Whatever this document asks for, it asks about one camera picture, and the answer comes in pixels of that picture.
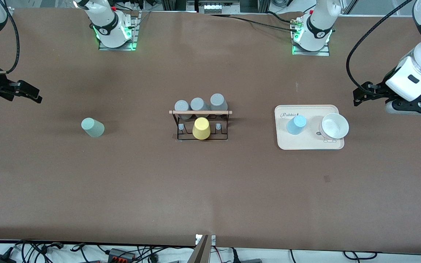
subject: cup rack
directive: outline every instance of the cup rack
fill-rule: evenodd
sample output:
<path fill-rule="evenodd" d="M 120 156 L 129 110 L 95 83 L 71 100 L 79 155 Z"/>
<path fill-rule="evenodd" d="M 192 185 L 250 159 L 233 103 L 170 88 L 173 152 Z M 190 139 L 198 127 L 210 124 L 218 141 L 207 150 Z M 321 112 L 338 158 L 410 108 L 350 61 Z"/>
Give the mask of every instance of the cup rack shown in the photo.
<path fill-rule="evenodd" d="M 193 136 L 193 125 L 197 119 L 196 115 L 209 115 L 207 120 L 210 124 L 210 136 L 206 140 L 227 140 L 228 139 L 228 119 L 233 114 L 231 110 L 171 110 L 171 114 L 177 125 L 178 140 L 198 140 Z M 192 117 L 186 120 L 180 118 L 182 114 L 192 114 Z"/>

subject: brown tabletop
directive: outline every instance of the brown tabletop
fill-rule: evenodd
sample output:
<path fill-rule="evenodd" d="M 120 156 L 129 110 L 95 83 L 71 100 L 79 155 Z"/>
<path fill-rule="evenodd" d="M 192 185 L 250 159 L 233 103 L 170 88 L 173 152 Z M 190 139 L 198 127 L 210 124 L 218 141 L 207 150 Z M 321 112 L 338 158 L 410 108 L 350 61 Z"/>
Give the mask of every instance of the brown tabletop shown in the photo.
<path fill-rule="evenodd" d="M 299 13 L 288 14 L 285 18 Z M 421 253 L 421 116 L 354 107 L 346 55 L 377 17 L 341 17 L 330 57 L 291 55 L 289 34 L 231 18 L 153 13 L 135 52 L 101 52 L 83 10 L 18 9 L 10 74 L 43 102 L 0 99 L 0 238 Z M 269 15 L 247 18 L 288 26 Z M 391 18 L 352 59 L 380 81 L 421 40 Z M 15 56 L 0 32 L 0 67 Z M 222 93 L 228 141 L 175 140 L 175 101 Z M 333 104 L 338 151 L 283 151 L 274 109 Z M 90 138 L 83 118 L 105 124 Z"/>

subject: red wire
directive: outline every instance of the red wire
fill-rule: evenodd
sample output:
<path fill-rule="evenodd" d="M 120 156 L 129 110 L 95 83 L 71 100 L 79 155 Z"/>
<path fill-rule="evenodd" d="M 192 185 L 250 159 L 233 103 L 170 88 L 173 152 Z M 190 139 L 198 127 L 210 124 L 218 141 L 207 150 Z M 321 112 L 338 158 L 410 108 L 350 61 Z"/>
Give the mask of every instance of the red wire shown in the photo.
<path fill-rule="evenodd" d="M 216 246 L 214 246 L 214 249 L 215 249 L 215 252 L 217 252 L 217 256 L 219 256 L 220 263 L 224 263 L 224 262 L 222 261 L 222 258 L 220 257 L 219 250 L 217 250 L 217 247 L 216 247 Z"/>

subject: cup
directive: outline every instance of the cup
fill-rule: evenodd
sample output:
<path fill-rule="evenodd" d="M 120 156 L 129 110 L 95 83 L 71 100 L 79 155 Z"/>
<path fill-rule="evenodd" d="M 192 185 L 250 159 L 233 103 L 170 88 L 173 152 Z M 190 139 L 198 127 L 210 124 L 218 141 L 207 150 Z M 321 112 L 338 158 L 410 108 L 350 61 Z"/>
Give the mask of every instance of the cup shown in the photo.
<path fill-rule="evenodd" d="M 94 120 L 92 118 L 85 118 L 80 126 L 85 130 L 85 132 L 90 135 L 90 137 L 100 137 L 105 131 L 105 126 L 103 123 Z"/>
<path fill-rule="evenodd" d="M 287 131 L 292 135 L 298 135 L 306 126 L 306 118 L 303 115 L 296 115 L 287 122 Z"/>
<path fill-rule="evenodd" d="M 191 110 L 191 107 L 186 100 L 179 100 L 175 103 L 175 110 Z M 192 117 L 192 114 L 179 114 L 181 119 L 187 120 Z"/>
<path fill-rule="evenodd" d="M 193 100 L 191 100 L 191 109 L 192 110 L 210 110 L 209 105 L 204 102 L 203 99 L 201 98 L 194 98 Z M 200 118 L 206 118 L 207 116 L 209 116 L 209 114 L 197 114 L 196 117 Z"/>
<path fill-rule="evenodd" d="M 193 135 L 198 140 L 205 140 L 211 135 L 209 121 L 206 118 L 200 117 L 194 121 Z"/>
<path fill-rule="evenodd" d="M 329 113 L 321 121 L 319 132 L 326 139 L 338 140 L 349 133 L 349 122 L 338 113 Z"/>
<path fill-rule="evenodd" d="M 215 93 L 211 96 L 210 101 L 211 110 L 228 110 L 227 102 L 222 94 Z"/>

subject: tray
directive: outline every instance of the tray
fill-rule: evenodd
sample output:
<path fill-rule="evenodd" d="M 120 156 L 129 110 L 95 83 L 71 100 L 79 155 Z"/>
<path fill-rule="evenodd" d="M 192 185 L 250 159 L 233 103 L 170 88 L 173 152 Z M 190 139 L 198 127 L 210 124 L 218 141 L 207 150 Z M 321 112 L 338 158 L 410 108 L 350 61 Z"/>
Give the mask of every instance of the tray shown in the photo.
<path fill-rule="evenodd" d="M 319 133 L 319 124 L 329 113 L 339 113 L 334 105 L 279 105 L 276 115 L 277 144 L 282 150 L 340 150 L 344 139 L 327 140 Z M 306 126 L 298 135 L 287 131 L 286 125 L 296 115 L 306 118 Z"/>

